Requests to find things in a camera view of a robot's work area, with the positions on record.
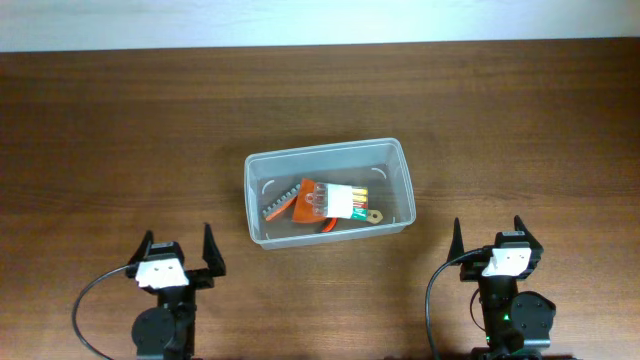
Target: brown tabletop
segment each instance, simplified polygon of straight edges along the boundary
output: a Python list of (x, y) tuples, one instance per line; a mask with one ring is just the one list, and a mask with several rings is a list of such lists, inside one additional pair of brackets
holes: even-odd
[[(425, 287), (454, 218), (470, 249), (516, 214), (545, 248), (520, 290), (558, 308), (545, 353), (635, 358), (639, 59), (638, 39), (1, 54), (0, 358), (91, 358), (71, 329), (78, 292), (147, 229), (202, 266), (204, 222), (228, 275), (198, 293), (200, 357), (429, 357)], [(251, 241), (249, 154), (380, 137), (404, 148), (412, 226)], [(475, 288), (458, 269), (438, 279), (441, 351), (484, 346)], [(154, 305), (118, 276), (87, 295), (80, 327), (133, 358), (131, 325)]]

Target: gray bin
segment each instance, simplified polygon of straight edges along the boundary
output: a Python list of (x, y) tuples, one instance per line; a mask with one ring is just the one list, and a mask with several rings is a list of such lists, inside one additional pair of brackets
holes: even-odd
[[(392, 138), (253, 154), (245, 161), (244, 177), (249, 234), (266, 250), (393, 234), (416, 219), (407, 162), (402, 146)], [(338, 219), (333, 231), (322, 233), (323, 223), (294, 223), (290, 206), (267, 222), (262, 210), (302, 178), (366, 186), (369, 208), (380, 210), (384, 219), (376, 225)]]

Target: white wall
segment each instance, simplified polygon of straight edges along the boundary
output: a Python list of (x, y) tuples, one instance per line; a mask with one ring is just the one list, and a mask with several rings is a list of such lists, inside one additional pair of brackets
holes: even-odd
[(0, 51), (640, 35), (640, 0), (0, 0)]

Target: green label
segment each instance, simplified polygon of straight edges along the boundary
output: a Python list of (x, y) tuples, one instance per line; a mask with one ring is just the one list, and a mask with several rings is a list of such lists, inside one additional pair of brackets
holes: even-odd
[(353, 220), (367, 221), (367, 209), (353, 208), (351, 218)]

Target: beige tool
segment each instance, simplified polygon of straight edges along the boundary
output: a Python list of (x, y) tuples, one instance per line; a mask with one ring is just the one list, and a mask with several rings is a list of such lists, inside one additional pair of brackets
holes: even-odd
[(372, 224), (377, 224), (382, 221), (382, 213), (378, 210), (369, 210), (367, 211), (367, 222)]

